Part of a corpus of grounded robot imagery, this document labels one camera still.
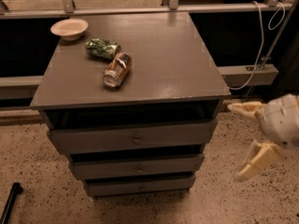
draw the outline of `copper can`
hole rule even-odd
[[[118,53],[104,71],[103,80],[105,85],[111,88],[119,87],[127,77],[131,66],[131,56],[124,52]]]

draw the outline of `bowl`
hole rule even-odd
[[[87,28],[88,23],[85,20],[67,19],[56,22],[51,26],[50,31],[65,41],[75,41],[82,37]]]

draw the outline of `concrete floor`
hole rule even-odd
[[[232,174],[252,139],[264,141],[257,123],[220,112],[197,179],[186,190],[93,199],[72,176],[68,162],[46,136],[34,111],[0,112],[0,211],[13,182],[21,182],[9,223],[299,223],[298,151],[250,181]]]

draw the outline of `gray countertop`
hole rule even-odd
[[[219,99],[230,94],[188,13],[80,17],[89,23],[75,42],[61,40],[31,108],[37,110]],[[119,89],[105,87],[108,62],[85,50],[91,37],[116,41],[133,64]]]

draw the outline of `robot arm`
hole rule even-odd
[[[244,181],[277,162],[282,148],[299,148],[299,96],[287,94],[268,104],[247,102],[228,108],[250,119],[257,119],[262,133],[273,143],[253,141],[237,169],[234,180]]]

